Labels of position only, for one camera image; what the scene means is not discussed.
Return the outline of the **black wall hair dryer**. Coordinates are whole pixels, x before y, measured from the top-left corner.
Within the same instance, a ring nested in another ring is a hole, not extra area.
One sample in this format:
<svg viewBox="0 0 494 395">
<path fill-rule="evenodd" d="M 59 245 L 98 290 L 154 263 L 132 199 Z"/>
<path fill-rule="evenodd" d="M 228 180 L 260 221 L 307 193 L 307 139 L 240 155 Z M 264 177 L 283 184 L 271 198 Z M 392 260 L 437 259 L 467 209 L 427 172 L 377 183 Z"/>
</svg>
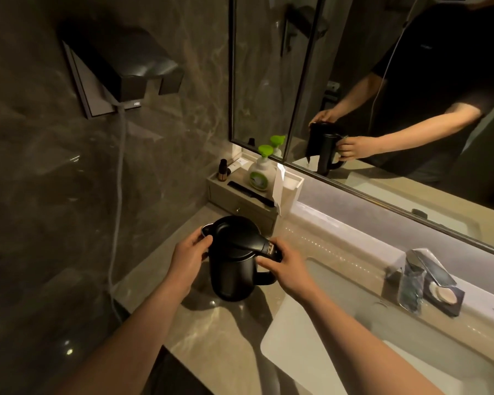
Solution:
<svg viewBox="0 0 494 395">
<path fill-rule="evenodd" d="M 140 108 L 151 81 L 159 95 L 179 91 L 183 68 L 141 27 L 69 19 L 58 35 L 87 119 Z"/>
</svg>

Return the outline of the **clear plastic wrapped packet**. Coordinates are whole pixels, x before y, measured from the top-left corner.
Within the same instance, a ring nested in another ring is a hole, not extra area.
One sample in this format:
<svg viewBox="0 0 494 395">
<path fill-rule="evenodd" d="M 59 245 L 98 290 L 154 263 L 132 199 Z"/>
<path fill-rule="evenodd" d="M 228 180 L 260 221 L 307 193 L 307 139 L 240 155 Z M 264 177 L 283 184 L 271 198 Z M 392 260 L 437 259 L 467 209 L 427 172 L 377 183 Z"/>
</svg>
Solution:
<svg viewBox="0 0 494 395">
<path fill-rule="evenodd" d="M 401 273 L 397 303 L 406 311 L 420 315 L 427 271 L 413 253 L 408 253 Z"/>
</svg>

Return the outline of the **person's right forearm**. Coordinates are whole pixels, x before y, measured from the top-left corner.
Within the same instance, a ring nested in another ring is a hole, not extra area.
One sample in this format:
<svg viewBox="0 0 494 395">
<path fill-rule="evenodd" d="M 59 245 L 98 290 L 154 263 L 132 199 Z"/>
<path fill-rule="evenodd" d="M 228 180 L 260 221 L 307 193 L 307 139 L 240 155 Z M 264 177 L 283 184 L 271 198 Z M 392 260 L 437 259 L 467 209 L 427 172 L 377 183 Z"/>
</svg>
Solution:
<svg viewBox="0 0 494 395">
<path fill-rule="evenodd" d="M 309 315 L 347 395 L 444 395 L 325 293 L 321 295 L 318 301 L 301 305 Z"/>
</svg>

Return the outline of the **person's right hand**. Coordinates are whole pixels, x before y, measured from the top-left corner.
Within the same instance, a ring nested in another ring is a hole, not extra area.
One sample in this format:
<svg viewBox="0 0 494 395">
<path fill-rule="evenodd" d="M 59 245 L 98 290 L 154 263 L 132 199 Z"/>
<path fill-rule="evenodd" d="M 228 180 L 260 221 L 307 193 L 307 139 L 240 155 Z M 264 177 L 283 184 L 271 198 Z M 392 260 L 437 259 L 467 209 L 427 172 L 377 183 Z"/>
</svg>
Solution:
<svg viewBox="0 0 494 395">
<path fill-rule="evenodd" d="M 269 272 L 276 276 L 287 295 L 302 305 L 318 301 L 322 292 L 309 275 L 301 254 L 282 238 L 270 238 L 270 242 L 280 249 L 283 259 L 281 271 Z"/>
</svg>

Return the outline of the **person's left hand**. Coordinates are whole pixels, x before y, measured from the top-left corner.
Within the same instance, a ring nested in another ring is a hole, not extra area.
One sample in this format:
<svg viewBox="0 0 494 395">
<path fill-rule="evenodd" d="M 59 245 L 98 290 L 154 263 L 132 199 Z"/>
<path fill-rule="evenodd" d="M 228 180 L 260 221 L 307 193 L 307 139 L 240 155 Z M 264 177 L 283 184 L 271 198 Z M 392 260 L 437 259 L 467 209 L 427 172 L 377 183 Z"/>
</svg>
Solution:
<svg viewBox="0 0 494 395">
<path fill-rule="evenodd" d="M 191 286 L 200 271 L 202 262 L 207 257 L 208 252 L 197 254 L 193 249 L 193 244 L 203 236 L 202 229 L 199 227 L 175 245 L 164 281 L 181 298 L 189 294 Z"/>
</svg>

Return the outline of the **soap bottle with green pump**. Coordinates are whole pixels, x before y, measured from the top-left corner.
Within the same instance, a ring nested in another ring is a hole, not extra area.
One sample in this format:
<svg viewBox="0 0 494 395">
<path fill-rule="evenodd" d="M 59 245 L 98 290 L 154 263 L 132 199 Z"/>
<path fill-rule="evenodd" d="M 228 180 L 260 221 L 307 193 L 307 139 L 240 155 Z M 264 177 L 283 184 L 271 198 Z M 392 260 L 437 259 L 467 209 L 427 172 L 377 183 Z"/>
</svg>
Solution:
<svg viewBox="0 0 494 395">
<path fill-rule="evenodd" d="M 277 167 L 269 157 L 273 154 L 274 148 L 270 145 L 260 145 L 258 152 L 260 157 L 248 170 L 248 184 L 272 199 Z"/>
</svg>

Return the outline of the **chrome faucet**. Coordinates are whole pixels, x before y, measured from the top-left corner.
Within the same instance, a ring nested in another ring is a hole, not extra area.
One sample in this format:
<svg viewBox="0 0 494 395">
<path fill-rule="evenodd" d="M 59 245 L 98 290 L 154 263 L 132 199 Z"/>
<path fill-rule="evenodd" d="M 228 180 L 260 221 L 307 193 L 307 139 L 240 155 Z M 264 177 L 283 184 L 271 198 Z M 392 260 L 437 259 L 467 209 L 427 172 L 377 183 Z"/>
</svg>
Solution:
<svg viewBox="0 0 494 395">
<path fill-rule="evenodd" d="M 405 255 L 403 261 L 398 261 L 387 269 L 385 276 L 387 280 L 398 272 L 404 275 L 423 274 L 439 287 L 452 288 L 457 286 L 455 279 L 428 249 L 409 250 L 406 251 Z"/>
</svg>

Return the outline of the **white sink basin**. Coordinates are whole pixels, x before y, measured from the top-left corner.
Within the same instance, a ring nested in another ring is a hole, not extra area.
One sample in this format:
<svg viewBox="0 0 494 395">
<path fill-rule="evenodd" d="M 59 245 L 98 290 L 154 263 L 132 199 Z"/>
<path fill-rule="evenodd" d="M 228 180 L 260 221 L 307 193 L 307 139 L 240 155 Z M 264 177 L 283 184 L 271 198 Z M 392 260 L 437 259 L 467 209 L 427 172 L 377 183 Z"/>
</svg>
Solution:
<svg viewBox="0 0 494 395">
<path fill-rule="evenodd" d="M 271 262 L 287 295 L 262 354 L 312 395 L 494 395 L 494 361 L 316 262 Z"/>
</svg>

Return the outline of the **person's left forearm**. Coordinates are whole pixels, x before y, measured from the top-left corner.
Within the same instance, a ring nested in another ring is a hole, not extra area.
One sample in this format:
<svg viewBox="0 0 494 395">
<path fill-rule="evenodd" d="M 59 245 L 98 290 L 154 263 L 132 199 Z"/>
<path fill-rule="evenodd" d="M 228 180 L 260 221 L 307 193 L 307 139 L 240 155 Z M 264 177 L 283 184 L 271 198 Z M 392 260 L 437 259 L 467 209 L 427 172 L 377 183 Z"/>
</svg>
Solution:
<svg viewBox="0 0 494 395">
<path fill-rule="evenodd" d="M 168 275 L 56 391 L 56 395 L 141 395 L 191 281 Z"/>
</svg>

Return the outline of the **beige amenity drawer box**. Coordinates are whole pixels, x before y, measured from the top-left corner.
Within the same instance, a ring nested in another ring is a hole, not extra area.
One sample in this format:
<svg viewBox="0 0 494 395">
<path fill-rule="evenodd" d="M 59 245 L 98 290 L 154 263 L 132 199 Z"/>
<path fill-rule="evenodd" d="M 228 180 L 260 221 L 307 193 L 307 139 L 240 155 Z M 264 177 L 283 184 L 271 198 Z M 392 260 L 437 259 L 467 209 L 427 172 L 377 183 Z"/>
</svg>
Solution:
<svg viewBox="0 0 494 395">
<path fill-rule="evenodd" d="M 238 158 L 240 157 L 248 159 L 251 161 L 251 164 L 254 163 L 254 159 L 251 156 L 241 154 Z M 249 198 L 227 186 L 227 183 L 232 180 L 271 199 L 263 192 L 253 189 L 248 184 L 249 167 L 244 166 L 244 168 L 239 169 L 234 173 L 230 173 L 225 182 L 217 180 L 217 173 L 210 175 L 206 180 L 208 200 L 232 215 L 249 218 L 257 225 L 263 235 L 271 236 L 273 235 L 277 222 L 290 213 L 292 206 L 297 201 L 303 187 L 304 179 L 290 170 L 285 169 L 284 186 L 289 191 L 289 211 L 284 217 L 281 217 L 278 215 L 276 207 L 267 207 L 257 199 Z"/>
</svg>

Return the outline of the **black comb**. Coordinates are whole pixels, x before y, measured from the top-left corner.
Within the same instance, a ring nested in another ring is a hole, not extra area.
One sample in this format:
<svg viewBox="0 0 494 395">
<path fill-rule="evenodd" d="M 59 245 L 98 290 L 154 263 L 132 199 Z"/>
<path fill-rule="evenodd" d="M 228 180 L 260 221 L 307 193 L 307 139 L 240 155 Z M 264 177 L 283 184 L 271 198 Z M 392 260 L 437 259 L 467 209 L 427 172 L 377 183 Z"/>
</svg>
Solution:
<svg viewBox="0 0 494 395">
<path fill-rule="evenodd" d="M 227 183 L 227 186 L 231 187 L 232 189 L 240 192 L 241 194 L 249 198 L 257 199 L 259 202 L 261 202 L 263 205 L 267 207 L 274 208 L 276 206 L 273 200 L 268 199 L 267 197 L 258 194 L 257 192 L 254 192 L 253 190 L 250 190 L 249 188 L 240 185 L 237 182 L 231 180 Z"/>
</svg>

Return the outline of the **dark box with round soap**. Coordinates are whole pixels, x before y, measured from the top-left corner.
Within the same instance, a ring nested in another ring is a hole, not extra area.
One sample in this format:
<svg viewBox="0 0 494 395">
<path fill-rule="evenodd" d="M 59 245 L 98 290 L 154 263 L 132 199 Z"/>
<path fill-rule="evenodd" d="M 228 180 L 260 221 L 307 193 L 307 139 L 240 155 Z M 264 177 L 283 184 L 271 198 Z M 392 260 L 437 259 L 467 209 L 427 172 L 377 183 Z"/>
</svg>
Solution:
<svg viewBox="0 0 494 395">
<path fill-rule="evenodd" d="M 448 317 L 459 317 L 464 298 L 465 292 L 458 287 L 442 287 L 430 278 L 424 281 L 423 299 Z"/>
</svg>

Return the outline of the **wall mirror with black frame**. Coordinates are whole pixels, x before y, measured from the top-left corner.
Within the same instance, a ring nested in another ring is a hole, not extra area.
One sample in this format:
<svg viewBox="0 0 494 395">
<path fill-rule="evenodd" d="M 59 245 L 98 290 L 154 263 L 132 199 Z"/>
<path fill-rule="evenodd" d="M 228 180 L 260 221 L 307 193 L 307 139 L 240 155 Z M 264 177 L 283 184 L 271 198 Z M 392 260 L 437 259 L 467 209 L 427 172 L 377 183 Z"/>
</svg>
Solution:
<svg viewBox="0 0 494 395">
<path fill-rule="evenodd" d="M 494 253 L 494 0 L 229 0 L 229 139 Z"/>
</svg>

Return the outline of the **white paper packet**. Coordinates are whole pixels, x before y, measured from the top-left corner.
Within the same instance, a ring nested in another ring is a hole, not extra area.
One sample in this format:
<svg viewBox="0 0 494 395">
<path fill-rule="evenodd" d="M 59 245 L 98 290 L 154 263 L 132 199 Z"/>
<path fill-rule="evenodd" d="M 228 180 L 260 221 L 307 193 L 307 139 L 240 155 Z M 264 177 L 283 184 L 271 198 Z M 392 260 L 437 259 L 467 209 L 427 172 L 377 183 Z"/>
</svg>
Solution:
<svg viewBox="0 0 494 395">
<path fill-rule="evenodd" d="M 278 215 L 284 217 L 289 211 L 289 191 L 284 186 L 285 168 L 276 163 L 276 175 L 272 190 L 272 198 L 277 208 Z"/>
</svg>

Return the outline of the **black electric kettle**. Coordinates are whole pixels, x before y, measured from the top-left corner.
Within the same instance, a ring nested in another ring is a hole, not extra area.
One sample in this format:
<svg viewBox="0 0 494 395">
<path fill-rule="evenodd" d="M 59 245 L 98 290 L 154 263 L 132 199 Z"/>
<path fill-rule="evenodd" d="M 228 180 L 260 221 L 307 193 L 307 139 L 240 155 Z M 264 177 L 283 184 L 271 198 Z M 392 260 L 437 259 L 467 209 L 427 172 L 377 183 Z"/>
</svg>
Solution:
<svg viewBox="0 0 494 395">
<path fill-rule="evenodd" d="M 204 225 L 201 234 L 213 238 L 208 249 L 210 279 L 212 289 L 220 299 L 243 301 L 256 286 L 272 285 L 277 281 L 271 272 L 258 272 L 256 257 L 263 256 L 280 263 L 283 253 L 250 219 L 225 216 Z"/>
</svg>

